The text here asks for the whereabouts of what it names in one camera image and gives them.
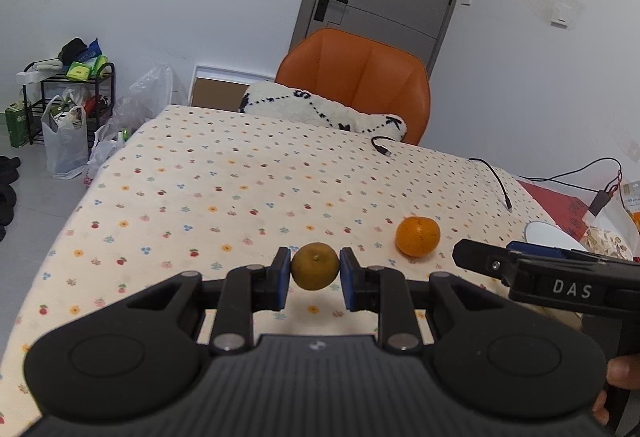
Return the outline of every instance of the door handle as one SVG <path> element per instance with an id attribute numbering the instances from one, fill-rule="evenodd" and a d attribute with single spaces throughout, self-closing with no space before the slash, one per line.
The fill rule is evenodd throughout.
<path id="1" fill-rule="evenodd" d="M 335 0 L 343 4 L 348 4 L 349 0 Z M 318 22 L 324 21 L 324 15 L 326 14 L 326 8 L 329 5 L 329 0 L 318 0 L 318 6 L 316 7 L 316 14 L 314 20 Z"/>

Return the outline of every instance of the finger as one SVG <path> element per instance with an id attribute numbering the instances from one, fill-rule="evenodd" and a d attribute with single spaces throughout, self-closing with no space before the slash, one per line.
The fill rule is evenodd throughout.
<path id="1" fill-rule="evenodd" d="M 607 422 L 609 422 L 609 412 L 604 408 L 593 412 L 593 416 L 596 418 L 596 421 L 598 421 L 603 426 L 605 426 Z"/>
<path id="2" fill-rule="evenodd" d="M 607 382 L 625 390 L 640 388 L 640 356 L 620 356 L 607 364 Z"/>
<path id="3" fill-rule="evenodd" d="M 604 390 L 601 390 L 596 398 L 596 402 L 593 403 L 593 411 L 597 412 L 598 410 L 603 408 L 606 400 L 607 400 L 607 392 L 605 392 Z"/>

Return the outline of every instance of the green bag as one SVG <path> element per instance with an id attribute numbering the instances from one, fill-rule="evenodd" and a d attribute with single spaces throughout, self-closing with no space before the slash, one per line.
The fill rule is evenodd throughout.
<path id="1" fill-rule="evenodd" d="M 11 146 L 19 148 L 27 144 L 29 135 L 27 133 L 27 115 L 24 111 L 24 103 L 16 101 L 10 104 L 4 110 L 4 117 L 6 118 L 6 127 L 9 130 Z"/>

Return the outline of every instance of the gray floor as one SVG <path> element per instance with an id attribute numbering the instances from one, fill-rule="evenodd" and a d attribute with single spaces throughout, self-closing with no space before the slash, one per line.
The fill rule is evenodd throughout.
<path id="1" fill-rule="evenodd" d="M 1 356 L 40 264 L 86 188 L 82 176 L 70 181 L 52 179 L 43 145 L 11 148 L 4 125 L 0 125 L 0 155 L 22 160 L 20 178 L 12 184 L 18 195 L 14 221 L 0 242 Z"/>

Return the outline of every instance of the fluffy cushion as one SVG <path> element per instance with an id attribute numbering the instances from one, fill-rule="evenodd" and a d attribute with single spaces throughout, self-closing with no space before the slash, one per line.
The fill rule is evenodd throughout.
<path id="1" fill-rule="evenodd" d="M 239 112 L 356 133 L 385 135 L 396 141 L 402 141 L 406 133 L 406 125 L 397 115 L 357 112 L 306 90 L 266 81 L 254 83 L 246 90 Z"/>

